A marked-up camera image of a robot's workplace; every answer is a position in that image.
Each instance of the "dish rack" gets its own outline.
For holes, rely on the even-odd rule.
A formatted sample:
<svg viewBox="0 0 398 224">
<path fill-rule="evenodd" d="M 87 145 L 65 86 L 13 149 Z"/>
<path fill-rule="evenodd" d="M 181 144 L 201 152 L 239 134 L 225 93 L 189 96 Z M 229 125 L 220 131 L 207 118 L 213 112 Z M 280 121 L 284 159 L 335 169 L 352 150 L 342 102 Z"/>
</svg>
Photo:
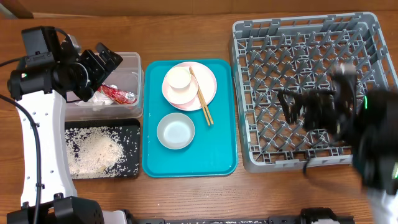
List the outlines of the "dish rack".
<svg viewBox="0 0 398 224">
<path fill-rule="evenodd" d="M 334 90 L 338 63 L 358 71 L 356 99 L 376 87 L 397 85 L 377 17 L 370 12 L 238 21 L 231 65 L 239 112 L 243 164 L 249 172 L 351 163 L 351 149 L 324 129 L 305 132 L 303 119 L 285 122 L 277 90 Z"/>
</svg>

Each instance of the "red wrapper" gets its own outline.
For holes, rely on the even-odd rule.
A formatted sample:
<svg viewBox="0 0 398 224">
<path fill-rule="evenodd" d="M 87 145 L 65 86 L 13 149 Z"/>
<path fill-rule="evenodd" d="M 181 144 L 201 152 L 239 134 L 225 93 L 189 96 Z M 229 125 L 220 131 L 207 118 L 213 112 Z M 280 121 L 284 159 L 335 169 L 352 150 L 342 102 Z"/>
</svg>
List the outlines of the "red wrapper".
<svg viewBox="0 0 398 224">
<path fill-rule="evenodd" d="M 115 101 L 117 104 L 133 104 L 137 101 L 135 94 L 128 91 L 118 90 L 104 84 L 99 87 L 98 91 Z"/>
</svg>

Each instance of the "blue serving tray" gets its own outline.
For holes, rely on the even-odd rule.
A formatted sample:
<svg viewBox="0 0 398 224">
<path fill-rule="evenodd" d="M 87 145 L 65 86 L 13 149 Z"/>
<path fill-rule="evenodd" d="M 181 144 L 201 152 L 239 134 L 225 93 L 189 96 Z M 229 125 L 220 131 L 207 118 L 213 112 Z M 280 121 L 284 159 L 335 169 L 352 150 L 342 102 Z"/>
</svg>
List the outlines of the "blue serving tray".
<svg viewBox="0 0 398 224">
<path fill-rule="evenodd" d="M 214 125 L 208 126 L 202 110 L 174 108 L 162 94 L 166 73 L 176 64 L 199 62 L 217 79 L 217 93 L 208 105 Z M 142 167 L 151 177 L 198 177 L 231 174 L 238 164 L 235 106 L 231 67 L 221 59 L 168 60 L 151 63 L 145 72 Z M 180 150 L 167 149 L 157 139 L 160 120 L 170 113 L 183 113 L 195 124 L 195 137 Z"/>
</svg>

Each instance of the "plastic bin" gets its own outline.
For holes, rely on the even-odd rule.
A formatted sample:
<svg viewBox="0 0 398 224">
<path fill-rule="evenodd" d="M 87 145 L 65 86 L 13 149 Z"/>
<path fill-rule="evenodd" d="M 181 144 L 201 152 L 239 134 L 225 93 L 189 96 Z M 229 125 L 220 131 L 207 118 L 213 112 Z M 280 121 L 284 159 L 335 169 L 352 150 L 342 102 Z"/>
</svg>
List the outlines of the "plastic bin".
<svg viewBox="0 0 398 224">
<path fill-rule="evenodd" d="M 377 17 L 370 12 L 238 21 L 231 65 L 236 87 L 243 165 L 271 172 L 351 163 L 351 148 L 324 129 L 288 125 L 277 91 L 334 90 L 336 63 L 354 63 L 357 105 L 371 88 L 397 87 L 397 75 Z"/>
<path fill-rule="evenodd" d="M 130 91 L 137 96 L 131 105 L 78 106 L 68 103 L 65 121 L 81 121 L 92 119 L 139 118 L 143 111 L 144 72 L 141 68 L 139 54 L 134 52 L 118 53 L 123 57 L 122 63 L 104 81 L 107 85 L 116 85 L 118 89 Z M 78 100 L 73 92 L 67 93 L 68 101 Z"/>
</svg>

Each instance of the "chopsticks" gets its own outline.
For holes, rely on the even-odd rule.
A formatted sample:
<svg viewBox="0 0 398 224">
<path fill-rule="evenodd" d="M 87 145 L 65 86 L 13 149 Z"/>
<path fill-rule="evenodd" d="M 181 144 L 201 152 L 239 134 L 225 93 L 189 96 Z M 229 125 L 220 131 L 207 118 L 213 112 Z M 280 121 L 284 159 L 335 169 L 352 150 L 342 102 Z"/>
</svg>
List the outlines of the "chopsticks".
<svg viewBox="0 0 398 224">
<path fill-rule="evenodd" d="M 192 75 L 193 77 L 197 78 L 197 77 L 195 76 L 195 73 L 193 72 L 192 67 L 189 67 L 189 72 L 191 73 L 191 75 Z M 210 114 L 209 108 L 207 107 L 207 103 L 206 103 L 206 101 L 205 101 L 205 98 L 203 97 L 203 94 L 201 93 L 199 83 L 198 83 L 198 97 L 199 97 L 199 101 L 200 101 L 200 104 L 201 104 L 201 108 L 203 109 L 203 114 L 205 114 L 205 118 L 206 118 L 206 121 L 207 121 L 207 125 L 210 126 L 210 123 L 211 123 L 211 124 L 214 124 L 213 118 L 211 117 L 211 114 Z"/>
</svg>

